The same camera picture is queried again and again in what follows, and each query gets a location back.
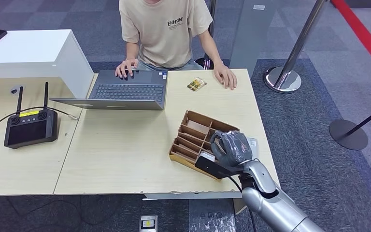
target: black robotic glove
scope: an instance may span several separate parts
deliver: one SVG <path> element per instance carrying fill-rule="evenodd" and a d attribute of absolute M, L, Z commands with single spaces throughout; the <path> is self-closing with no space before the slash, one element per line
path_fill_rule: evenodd
<path fill-rule="evenodd" d="M 222 132 L 218 130 L 212 135 L 210 143 L 215 157 L 222 165 L 236 167 L 244 161 L 252 160 L 252 151 L 248 140 L 239 131 Z"/>

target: jeans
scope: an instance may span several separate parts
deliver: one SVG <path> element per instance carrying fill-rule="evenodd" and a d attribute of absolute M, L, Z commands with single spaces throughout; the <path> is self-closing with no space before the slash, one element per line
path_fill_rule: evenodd
<path fill-rule="evenodd" d="M 182 67 L 177 67 L 177 68 L 162 68 L 162 67 L 156 67 L 151 64 L 144 63 L 143 61 L 139 60 L 139 65 L 137 65 L 137 68 L 134 68 L 136 70 L 145 70 L 145 71 L 150 71 L 150 70 L 155 70 L 155 71 L 185 71 L 185 70 L 203 70 L 204 68 L 194 62 L 192 59 L 189 60 L 185 65 Z"/>

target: black cable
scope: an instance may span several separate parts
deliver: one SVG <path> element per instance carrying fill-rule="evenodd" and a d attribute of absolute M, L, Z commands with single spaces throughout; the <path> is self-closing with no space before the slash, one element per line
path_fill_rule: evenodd
<path fill-rule="evenodd" d="M 88 222 L 87 220 L 85 220 L 84 218 L 83 218 L 83 215 L 82 215 L 82 196 L 80 196 L 80 198 L 79 198 L 79 205 L 80 205 L 80 219 L 84 222 L 84 223 L 86 223 L 87 225 L 90 225 L 90 226 L 97 226 L 97 225 L 99 225 L 99 224 L 102 224 L 102 223 L 104 223 L 105 221 L 107 221 L 107 220 L 109 220 L 109 219 L 111 219 L 112 217 L 113 217 L 113 215 L 114 214 L 116 214 L 117 213 L 117 211 L 118 211 L 118 207 L 116 207 L 116 209 L 109 215 L 109 216 L 107 216 L 107 217 L 105 217 L 103 220 L 100 220 L 100 221 L 98 221 L 98 222 L 96 222 L 96 223 L 91 223 L 91 222 Z"/>
<path fill-rule="evenodd" d="M 54 200 L 54 201 L 48 202 L 48 203 L 46 203 L 46 204 L 44 204 L 44 205 L 41 205 L 41 206 L 39 206 L 39 207 L 37 207 L 37 208 L 31 210 L 31 211 L 28 211 L 27 213 L 23 213 L 23 214 L 21 214 L 21 213 L 16 209 L 16 207 L 15 207 L 14 204 L 9 200 L 8 197 L 6 197 L 6 200 L 8 201 L 9 205 L 12 207 L 12 209 L 16 212 L 16 214 L 17 214 L 19 217 L 25 217 L 25 216 L 27 216 L 27 215 L 29 215 L 29 214 L 31 214 L 31 213 L 33 213 L 33 212 L 39 210 L 39 209 L 42 209 L 42 208 L 44 208 L 44 207 L 46 207 L 46 206 L 48 206 L 48 205 L 50 205 L 50 204 L 56 203 L 56 202 L 61 202 L 61 203 L 65 203 L 65 204 L 68 204 L 68 205 L 73 206 L 73 208 L 76 210 L 77 215 L 79 216 L 79 220 L 80 220 L 80 222 L 79 222 L 79 225 L 76 226 L 76 227 L 69 227 L 69 226 L 63 226 L 63 225 L 57 225 L 57 224 L 47 224 L 47 225 L 41 225 L 41 226 L 39 226 L 39 227 L 32 228 L 32 229 L 28 230 L 28 232 L 31 232 L 31 231 L 34 231 L 34 230 L 40 229 L 40 228 L 42 228 L 42 227 L 47 227 L 47 226 L 63 227 L 63 228 L 66 228 L 66 229 L 73 229 L 73 230 L 78 231 L 78 229 L 81 227 L 82 222 L 84 222 L 84 223 L 86 223 L 87 225 L 90 225 L 90 226 L 97 226 L 97 225 L 102 224 L 102 223 L 108 221 L 109 219 L 111 219 L 111 218 L 112 218 L 112 217 L 117 213 L 117 211 L 118 211 L 118 209 L 119 209 L 119 207 L 116 207 L 115 210 L 114 210 L 110 215 L 108 215 L 108 216 L 105 217 L 104 219 L 102 219 L 102 220 L 100 220 L 100 221 L 94 223 L 94 222 L 89 222 L 89 221 L 87 221 L 86 219 L 83 218 L 83 215 L 82 215 L 82 212 L 81 212 L 81 211 L 82 211 L 82 196 L 79 197 L 79 205 L 80 205 L 80 207 L 77 207 L 75 204 L 73 204 L 73 203 L 71 203 L 71 202 L 69 202 L 69 201 L 65 201 L 65 200 Z"/>
<path fill-rule="evenodd" d="M 250 208 L 248 208 L 248 211 L 249 211 L 250 216 L 251 216 L 252 228 L 254 229 L 254 232 L 257 232 L 257 229 L 255 227 L 255 222 L 254 222 L 254 216 L 252 216 L 252 211 L 251 211 Z"/>
<path fill-rule="evenodd" d="M 231 176 L 227 176 L 234 184 L 235 186 L 237 186 L 238 190 L 242 193 L 243 190 L 241 189 L 241 187 L 238 185 L 238 183 L 231 177 Z M 250 217 L 251 217 L 251 222 L 252 222 L 252 228 L 254 230 L 254 232 L 257 232 L 257 229 L 255 227 L 255 222 L 254 222 L 254 216 L 252 215 L 252 211 L 250 208 L 248 208 L 248 211 L 249 211 L 249 214 L 250 214 Z"/>
<path fill-rule="evenodd" d="M 7 115 L 7 116 L 1 118 L 1 119 L 0 119 L 0 122 L 2 122 L 3 120 L 9 118 L 9 117 L 12 116 L 12 115 L 19 114 L 19 113 L 21 113 L 21 112 L 23 112 L 23 111 L 33 110 L 33 109 L 40 109 L 40 108 L 43 108 L 43 106 L 31 107 L 31 108 L 28 108 L 28 109 L 24 109 L 24 110 L 21 110 L 21 111 L 18 111 L 18 112 L 11 113 L 11 114 L 9 114 L 9 115 Z M 58 109 L 55 109 L 55 108 L 52 108 L 52 107 L 48 107 L 48 109 L 58 111 L 58 112 L 60 112 L 60 113 L 62 113 L 62 114 L 65 114 L 65 115 L 68 115 L 68 116 L 72 117 L 73 119 L 77 119 L 75 116 L 70 115 L 70 114 L 68 114 L 68 113 L 66 113 L 66 112 L 64 112 L 64 111 L 61 111 L 61 110 L 58 110 Z"/>
<path fill-rule="evenodd" d="M 243 190 L 241 189 L 241 187 L 238 185 L 238 183 L 231 177 L 231 176 L 227 176 L 234 184 L 235 186 L 237 186 L 238 190 L 242 193 Z"/>

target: battery pack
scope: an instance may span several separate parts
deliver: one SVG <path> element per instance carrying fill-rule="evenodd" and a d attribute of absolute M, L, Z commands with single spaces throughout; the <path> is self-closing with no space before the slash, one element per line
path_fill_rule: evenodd
<path fill-rule="evenodd" d="M 139 232 L 157 232 L 157 215 L 141 216 Z"/>

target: touchpad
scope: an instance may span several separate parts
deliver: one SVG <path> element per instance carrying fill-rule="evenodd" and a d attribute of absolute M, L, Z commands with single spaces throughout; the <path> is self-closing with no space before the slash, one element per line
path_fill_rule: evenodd
<path fill-rule="evenodd" d="M 130 76 L 128 70 L 126 70 L 127 78 L 120 79 L 120 82 L 127 83 L 127 84 L 135 84 L 135 83 L 151 83 L 152 79 L 151 72 L 139 72 L 133 71 L 133 76 Z"/>

